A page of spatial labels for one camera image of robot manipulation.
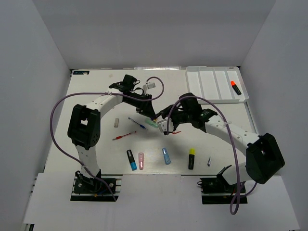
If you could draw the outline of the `blue pen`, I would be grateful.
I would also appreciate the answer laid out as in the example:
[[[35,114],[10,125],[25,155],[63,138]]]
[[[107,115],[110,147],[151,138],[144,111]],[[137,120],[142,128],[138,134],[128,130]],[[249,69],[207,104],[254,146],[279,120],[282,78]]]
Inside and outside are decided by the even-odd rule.
[[[141,127],[142,129],[147,130],[147,128],[146,128],[143,124],[141,124],[141,123],[135,121],[133,118],[128,117],[128,119],[129,119],[130,121],[132,121],[133,123],[137,124],[137,125],[138,125],[139,127]]]

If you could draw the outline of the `yellow highlighter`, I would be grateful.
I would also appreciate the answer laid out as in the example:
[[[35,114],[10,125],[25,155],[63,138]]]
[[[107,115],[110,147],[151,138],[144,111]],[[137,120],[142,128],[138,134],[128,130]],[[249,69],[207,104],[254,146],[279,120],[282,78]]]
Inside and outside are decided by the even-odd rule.
[[[194,159],[195,159],[195,149],[191,148],[189,150],[189,160],[188,160],[188,169],[189,170],[194,169]]]

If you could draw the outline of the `red pen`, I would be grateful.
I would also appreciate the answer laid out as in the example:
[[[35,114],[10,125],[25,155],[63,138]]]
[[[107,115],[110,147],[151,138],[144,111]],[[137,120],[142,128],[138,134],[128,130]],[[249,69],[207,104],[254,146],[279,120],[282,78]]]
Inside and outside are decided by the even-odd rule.
[[[126,137],[126,136],[135,134],[136,132],[137,132],[137,131],[132,131],[132,132],[129,132],[129,133],[127,133],[127,134],[117,136],[117,137],[113,138],[112,141],[116,141],[116,140],[119,140],[119,139],[124,138],[124,137]]]

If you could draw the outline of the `orange highlighter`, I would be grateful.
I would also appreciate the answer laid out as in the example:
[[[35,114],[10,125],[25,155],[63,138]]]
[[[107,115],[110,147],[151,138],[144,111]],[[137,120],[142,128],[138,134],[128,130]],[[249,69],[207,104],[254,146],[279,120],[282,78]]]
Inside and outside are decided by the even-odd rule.
[[[238,88],[238,86],[236,85],[236,83],[234,81],[231,81],[231,87],[233,88],[233,90],[235,91],[235,93],[237,95],[241,95],[241,91],[240,89]]]

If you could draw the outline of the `blue highlighter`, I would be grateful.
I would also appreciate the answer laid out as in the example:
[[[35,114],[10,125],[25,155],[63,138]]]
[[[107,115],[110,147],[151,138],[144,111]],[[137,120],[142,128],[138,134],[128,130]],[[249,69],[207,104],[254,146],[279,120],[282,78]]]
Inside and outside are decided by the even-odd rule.
[[[135,162],[135,159],[134,159],[132,151],[131,150],[127,150],[126,152],[127,152],[129,164],[130,164],[130,167],[131,167],[132,171],[137,170],[137,165],[136,165],[136,162]]]

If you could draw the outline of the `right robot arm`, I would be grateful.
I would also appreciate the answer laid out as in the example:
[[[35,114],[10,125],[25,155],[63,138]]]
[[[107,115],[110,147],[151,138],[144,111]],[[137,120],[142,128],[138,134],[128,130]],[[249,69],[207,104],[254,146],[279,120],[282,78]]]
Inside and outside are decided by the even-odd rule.
[[[180,96],[179,100],[161,110],[154,118],[161,117],[159,129],[165,135],[176,130],[180,124],[190,123],[205,133],[216,136],[232,146],[234,152],[240,151],[245,162],[224,167],[217,174],[218,188],[230,191],[236,183],[253,180],[265,184],[285,165],[284,158],[273,135],[259,135],[248,132],[228,122],[222,112],[204,109],[192,93]]]

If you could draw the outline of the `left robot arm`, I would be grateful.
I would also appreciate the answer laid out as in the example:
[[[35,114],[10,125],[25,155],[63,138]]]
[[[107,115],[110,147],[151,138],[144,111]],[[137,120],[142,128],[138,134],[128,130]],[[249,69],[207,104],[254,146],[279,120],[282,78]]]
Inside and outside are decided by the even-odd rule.
[[[67,135],[77,149],[82,163],[81,174],[87,177],[85,186],[91,192],[97,192],[102,186],[95,148],[101,135],[102,117],[121,103],[135,107],[137,113],[146,117],[155,116],[154,97],[145,90],[142,94],[135,92],[139,82],[135,77],[125,75],[122,81],[111,84],[106,94],[86,105],[76,104],[73,107]]]

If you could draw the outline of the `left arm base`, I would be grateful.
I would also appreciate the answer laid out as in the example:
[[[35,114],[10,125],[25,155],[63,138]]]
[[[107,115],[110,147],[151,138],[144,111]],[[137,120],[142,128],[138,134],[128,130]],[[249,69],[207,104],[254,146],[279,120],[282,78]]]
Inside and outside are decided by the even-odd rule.
[[[80,171],[75,172],[70,201],[75,202],[115,202],[121,191],[122,176],[101,175],[111,189],[101,181],[83,176]]]

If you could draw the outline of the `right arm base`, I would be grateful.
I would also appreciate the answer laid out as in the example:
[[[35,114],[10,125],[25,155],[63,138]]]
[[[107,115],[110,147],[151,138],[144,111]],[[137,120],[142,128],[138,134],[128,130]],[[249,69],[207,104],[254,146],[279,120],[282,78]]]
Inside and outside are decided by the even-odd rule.
[[[217,177],[200,178],[197,185],[201,189],[203,205],[230,204],[237,193],[237,184],[228,185]]]

